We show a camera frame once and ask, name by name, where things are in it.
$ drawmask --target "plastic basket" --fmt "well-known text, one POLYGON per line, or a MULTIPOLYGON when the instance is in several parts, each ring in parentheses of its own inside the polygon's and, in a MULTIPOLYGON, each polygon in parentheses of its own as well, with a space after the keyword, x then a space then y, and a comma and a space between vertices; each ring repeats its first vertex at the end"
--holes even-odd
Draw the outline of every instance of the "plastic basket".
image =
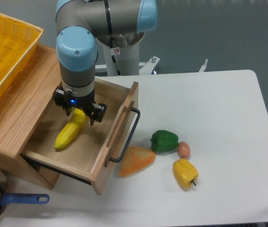
POLYGON ((0 98, 31 58, 43 32, 0 13, 0 98))

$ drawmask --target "toy banana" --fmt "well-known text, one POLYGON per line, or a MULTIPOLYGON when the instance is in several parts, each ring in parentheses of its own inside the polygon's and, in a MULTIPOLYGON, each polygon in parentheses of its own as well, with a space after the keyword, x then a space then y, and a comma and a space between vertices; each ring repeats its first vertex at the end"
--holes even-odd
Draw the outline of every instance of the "toy banana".
POLYGON ((75 108, 73 116, 56 138, 54 147, 61 149, 66 147, 77 135, 85 123, 87 116, 80 109, 75 108))

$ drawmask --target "blue joint cap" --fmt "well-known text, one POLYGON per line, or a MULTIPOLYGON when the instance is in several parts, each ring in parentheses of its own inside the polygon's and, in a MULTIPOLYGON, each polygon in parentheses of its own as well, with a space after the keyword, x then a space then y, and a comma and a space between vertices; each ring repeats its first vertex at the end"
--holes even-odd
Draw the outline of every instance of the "blue joint cap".
POLYGON ((72 71, 87 70, 97 58, 94 36, 83 27, 67 27, 57 36, 56 54, 65 68, 72 71))
POLYGON ((137 33, 153 30, 157 26, 156 0, 142 0, 138 13, 137 33))
POLYGON ((72 1, 72 0, 58 0, 56 3, 56 14, 58 12, 58 10, 67 2, 72 1))

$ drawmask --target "drawer handle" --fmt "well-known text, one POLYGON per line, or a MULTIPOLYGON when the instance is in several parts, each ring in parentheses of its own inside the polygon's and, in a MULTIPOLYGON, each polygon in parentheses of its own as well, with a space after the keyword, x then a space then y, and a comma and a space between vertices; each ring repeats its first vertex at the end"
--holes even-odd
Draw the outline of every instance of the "drawer handle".
POLYGON ((131 130, 131 132, 130 132, 130 134, 129 134, 129 137, 128 137, 126 143, 125 143, 124 149, 123 149, 123 151, 122 151, 121 154, 120 154, 120 157, 119 157, 119 158, 113 158, 113 157, 110 157, 109 160, 110 160, 111 162, 118 163, 118 162, 120 162, 120 161, 123 159, 123 157, 124 157, 124 155, 125 155, 125 151, 127 150, 128 146, 129 146, 129 143, 130 143, 130 141, 131 141, 131 139, 132 139, 132 136, 133 136, 134 131, 135 131, 135 129, 136 129, 136 126, 137 126, 137 124, 138 124, 138 121, 139 121, 139 118, 140 118, 140 111, 139 111, 138 109, 134 108, 134 107, 131 108, 131 111, 137 113, 137 117, 136 117, 136 120, 135 120, 135 122, 134 122, 133 128, 132 128, 132 130, 131 130))

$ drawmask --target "blue pot handle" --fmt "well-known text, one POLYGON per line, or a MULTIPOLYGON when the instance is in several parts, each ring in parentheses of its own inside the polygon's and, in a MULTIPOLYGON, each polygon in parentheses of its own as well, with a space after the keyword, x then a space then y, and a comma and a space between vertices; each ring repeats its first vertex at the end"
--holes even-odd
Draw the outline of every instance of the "blue pot handle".
POLYGON ((1 195, 0 205, 9 203, 46 204, 50 200, 47 194, 5 193, 1 195))

